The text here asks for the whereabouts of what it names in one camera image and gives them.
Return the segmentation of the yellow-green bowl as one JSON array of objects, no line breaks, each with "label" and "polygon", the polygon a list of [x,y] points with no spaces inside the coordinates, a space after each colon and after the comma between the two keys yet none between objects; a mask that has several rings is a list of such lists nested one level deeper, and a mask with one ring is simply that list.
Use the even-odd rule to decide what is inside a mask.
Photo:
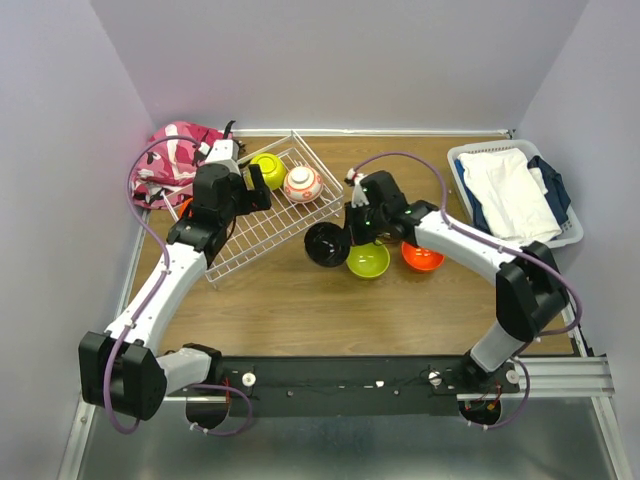
[{"label": "yellow-green bowl", "polygon": [[383,244],[368,243],[353,246],[346,259],[346,265],[351,273],[361,279],[376,279],[389,268],[390,253]]},{"label": "yellow-green bowl", "polygon": [[283,186],[287,169],[277,155],[269,152],[257,154],[250,160],[250,165],[259,166],[262,177],[271,191]]}]

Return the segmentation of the white bowl with red pattern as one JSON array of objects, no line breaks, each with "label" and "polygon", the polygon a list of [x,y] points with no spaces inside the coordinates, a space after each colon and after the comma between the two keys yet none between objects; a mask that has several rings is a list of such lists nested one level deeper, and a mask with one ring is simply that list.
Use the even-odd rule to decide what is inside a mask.
[{"label": "white bowl with red pattern", "polygon": [[309,166],[291,169],[283,182],[285,196],[294,203],[309,203],[318,198],[324,189],[324,180],[318,171]]}]

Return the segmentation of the beige speckled bowl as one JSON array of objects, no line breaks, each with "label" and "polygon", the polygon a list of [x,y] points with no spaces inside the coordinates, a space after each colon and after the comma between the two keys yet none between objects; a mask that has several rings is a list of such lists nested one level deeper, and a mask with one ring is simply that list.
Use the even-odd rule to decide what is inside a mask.
[{"label": "beige speckled bowl", "polygon": [[344,264],[350,247],[347,231],[330,222],[314,224],[304,236],[307,256],[322,267],[334,268]]}]

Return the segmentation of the orange bowl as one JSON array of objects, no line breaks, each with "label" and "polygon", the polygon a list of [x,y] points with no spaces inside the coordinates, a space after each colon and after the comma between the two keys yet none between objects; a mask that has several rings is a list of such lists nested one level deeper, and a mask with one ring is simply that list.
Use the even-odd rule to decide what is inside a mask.
[{"label": "orange bowl", "polygon": [[411,269],[420,273],[437,270],[445,260],[445,256],[436,251],[414,247],[408,242],[401,244],[401,255]]},{"label": "orange bowl", "polygon": [[180,206],[180,209],[179,209],[179,217],[180,218],[190,218],[191,217],[191,215],[192,215],[192,202],[193,202],[193,199],[189,198]]}]

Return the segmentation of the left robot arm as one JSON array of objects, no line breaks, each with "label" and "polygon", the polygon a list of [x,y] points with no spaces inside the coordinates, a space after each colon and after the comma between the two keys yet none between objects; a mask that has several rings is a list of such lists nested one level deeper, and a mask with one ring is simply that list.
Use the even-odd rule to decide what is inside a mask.
[{"label": "left robot arm", "polygon": [[162,255],[130,305],[102,333],[79,344],[82,397],[110,415],[150,419],[165,395],[191,386],[214,393],[222,380],[219,351],[189,344],[160,356],[158,345],[191,287],[211,267],[238,217],[271,207],[271,191],[258,166],[251,180],[221,163],[198,168],[193,197],[162,241]]}]

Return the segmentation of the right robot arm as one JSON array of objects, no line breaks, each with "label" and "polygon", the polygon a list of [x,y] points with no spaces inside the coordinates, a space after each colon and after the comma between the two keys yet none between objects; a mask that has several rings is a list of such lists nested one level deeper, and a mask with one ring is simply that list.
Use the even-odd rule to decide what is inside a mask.
[{"label": "right robot arm", "polygon": [[387,171],[363,175],[350,170],[345,182],[353,187],[345,204],[345,228],[354,245],[388,235],[442,254],[494,286],[496,320],[461,361],[460,379],[467,389],[480,392],[493,384],[496,371],[569,303],[545,244],[511,245],[443,217],[429,202],[410,204]]}]

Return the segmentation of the pink camouflage cloth bag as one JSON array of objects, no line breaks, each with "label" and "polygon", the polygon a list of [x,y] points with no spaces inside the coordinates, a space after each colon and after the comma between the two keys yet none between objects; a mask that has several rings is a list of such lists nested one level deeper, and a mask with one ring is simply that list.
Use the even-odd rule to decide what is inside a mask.
[{"label": "pink camouflage cloth bag", "polygon": [[165,200],[172,208],[180,207],[192,195],[192,184],[197,169],[206,163],[211,148],[217,141],[229,140],[234,146],[241,143],[233,139],[234,121],[224,131],[186,121],[166,124],[148,141],[155,142],[130,174],[131,199],[135,206],[149,210],[166,210]]}]

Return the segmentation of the white folded cloth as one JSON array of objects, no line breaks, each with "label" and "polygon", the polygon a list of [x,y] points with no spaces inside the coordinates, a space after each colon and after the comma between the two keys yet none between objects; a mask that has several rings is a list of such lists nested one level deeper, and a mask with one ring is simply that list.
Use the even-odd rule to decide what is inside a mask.
[{"label": "white folded cloth", "polygon": [[467,189],[479,202],[491,234],[518,243],[547,242],[561,233],[540,172],[518,148],[458,156]]}]

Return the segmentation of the dark blue jeans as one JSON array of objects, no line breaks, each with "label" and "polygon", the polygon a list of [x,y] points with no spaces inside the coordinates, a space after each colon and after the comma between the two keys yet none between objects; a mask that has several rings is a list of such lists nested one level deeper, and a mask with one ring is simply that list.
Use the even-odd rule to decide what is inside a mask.
[{"label": "dark blue jeans", "polygon": [[568,208],[571,198],[567,193],[562,176],[551,167],[541,156],[534,156],[527,164],[529,171],[539,172],[546,192],[545,199],[557,221],[562,226],[568,221]]}]

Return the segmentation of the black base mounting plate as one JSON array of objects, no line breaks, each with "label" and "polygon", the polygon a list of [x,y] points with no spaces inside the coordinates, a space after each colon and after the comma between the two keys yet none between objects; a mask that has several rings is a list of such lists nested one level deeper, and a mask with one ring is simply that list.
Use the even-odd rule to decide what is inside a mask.
[{"label": "black base mounting plate", "polygon": [[226,356],[210,382],[243,392],[256,418],[455,416],[462,395],[518,393],[513,368],[486,374],[461,355]]}]

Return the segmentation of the lavender plastic laundry basket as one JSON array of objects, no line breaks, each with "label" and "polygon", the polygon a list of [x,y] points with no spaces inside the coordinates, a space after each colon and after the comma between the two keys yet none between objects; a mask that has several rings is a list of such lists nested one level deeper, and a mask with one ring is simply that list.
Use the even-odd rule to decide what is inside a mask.
[{"label": "lavender plastic laundry basket", "polygon": [[[488,224],[481,212],[480,203],[476,197],[467,188],[463,179],[463,167],[459,162],[459,156],[463,153],[479,154],[490,153],[496,154],[498,152],[506,151],[509,149],[517,148],[521,150],[527,157],[528,162],[536,155],[542,157],[542,154],[537,147],[527,140],[496,140],[489,142],[480,142],[473,144],[465,144],[457,146],[449,150],[447,158],[452,170],[452,175],[456,185],[456,192],[459,200],[461,201],[466,211],[467,217],[472,222],[472,225],[481,231],[489,232]],[[547,245],[551,249],[564,247],[566,245],[575,244],[582,240],[584,232],[581,223],[579,222],[571,205],[567,211],[568,221],[565,222],[561,228],[561,233],[547,242]]]}]

